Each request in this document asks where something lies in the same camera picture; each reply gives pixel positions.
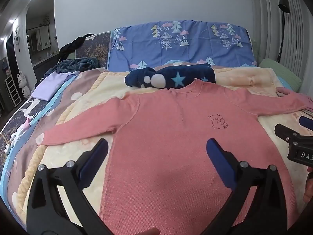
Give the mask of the person right hand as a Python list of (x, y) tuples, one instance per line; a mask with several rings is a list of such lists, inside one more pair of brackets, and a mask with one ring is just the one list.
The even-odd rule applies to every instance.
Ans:
[(305, 192), (303, 194), (303, 201), (309, 203), (313, 196), (313, 179), (309, 177), (306, 181)]

